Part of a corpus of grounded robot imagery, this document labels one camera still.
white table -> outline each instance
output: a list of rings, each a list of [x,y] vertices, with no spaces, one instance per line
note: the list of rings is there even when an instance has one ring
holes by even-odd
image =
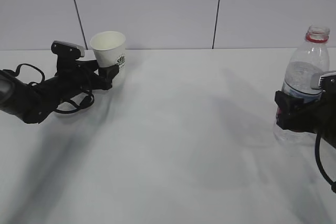
[[[85,112],[41,125],[0,113],[0,223],[336,222],[313,147],[289,153],[272,134],[292,52],[128,51],[124,85]],[[49,51],[0,53],[1,69],[22,62],[55,73]],[[336,179],[336,152],[321,148]]]

black cable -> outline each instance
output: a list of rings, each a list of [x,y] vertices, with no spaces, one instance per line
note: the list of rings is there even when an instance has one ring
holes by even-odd
[[[59,114],[73,114],[73,113],[76,113],[80,110],[83,110],[83,109],[86,109],[86,108],[92,106],[95,102],[95,96],[92,93],[93,90],[92,90],[92,83],[91,83],[90,77],[87,75],[87,73],[83,69],[83,68],[85,68],[85,66],[77,65],[77,67],[82,71],[82,73],[85,75],[85,77],[88,81],[89,91],[86,91],[84,89],[79,89],[82,93],[87,94],[87,96],[83,98],[83,100],[80,102],[79,105],[71,99],[64,100],[64,102],[70,103],[72,106],[74,106],[75,109],[74,110],[69,110],[69,111],[56,109],[55,110],[56,113],[59,113]]]
[[[331,120],[334,118],[334,116],[331,116],[328,120],[327,123],[325,125],[326,128],[328,128],[329,126],[329,122],[331,122]],[[315,160],[316,160],[316,164],[317,167],[322,175],[322,177],[329,183],[329,185],[331,186],[331,190],[336,193],[336,182],[334,182],[329,176],[328,174],[325,172],[326,170],[324,170],[323,165],[321,163],[321,157],[320,157],[320,144],[321,144],[321,138],[322,138],[322,134],[323,134],[323,128],[321,128],[316,136],[316,141],[315,141],[315,148],[314,148],[314,152],[315,152]]]
[[[319,131],[319,133],[316,136],[316,142],[315,142],[315,160],[317,167],[323,176],[323,178],[332,186],[334,184],[334,181],[328,176],[328,174],[325,172],[322,163],[321,163],[321,157],[320,157],[320,143],[322,138],[322,130]]]
[[[43,73],[42,70],[40,70],[38,67],[35,67],[35,66],[33,66],[33,65],[31,65],[31,64],[28,64],[28,63],[22,63],[22,64],[18,65],[18,66],[16,67],[16,70],[15,70],[15,71],[12,71],[12,70],[9,70],[9,69],[5,69],[4,71],[6,71],[7,73],[9,73],[11,76],[18,77],[19,74],[20,74],[20,71],[21,71],[21,67],[22,67],[22,66],[28,66],[28,67],[34,68],[36,71],[38,71],[38,72],[41,74],[41,76],[42,76],[42,80],[41,80],[40,83],[42,83],[42,82],[44,82],[44,81],[46,80],[46,76],[45,76],[45,74]],[[30,82],[28,85],[31,86],[31,85],[33,85],[33,84],[38,84],[38,83],[35,82],[35,81],[32,81],[32,82]]]

water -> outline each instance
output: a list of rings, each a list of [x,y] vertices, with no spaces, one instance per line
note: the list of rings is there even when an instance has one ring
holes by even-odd
[[[286,69],[285,82],[291,89],[295,89],[306,94],[316,95],[321,93],[321,91],[311,89],[310,80],[314,73],[319,72],[323,71],[310,63],[303,61],[291,62]]]
[[[291,62],[286,70],[282,91],[293,97],[304,98],[310,102],[320,98],[321,91],[310,88],[310,80],[314,73],[322,72],[318,67],[302,61]],[[276,123],[273,128],[275,138],[280,142],[313,145],[315,134],[293,132],[281,129]]]

printed logo on cup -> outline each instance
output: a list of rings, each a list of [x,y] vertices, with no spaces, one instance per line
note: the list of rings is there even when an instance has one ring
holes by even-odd
[[[119,69],[121,69],[125,65],[125,54],[121,54],[119,58],[117,59],[117,65],[119,66]]]

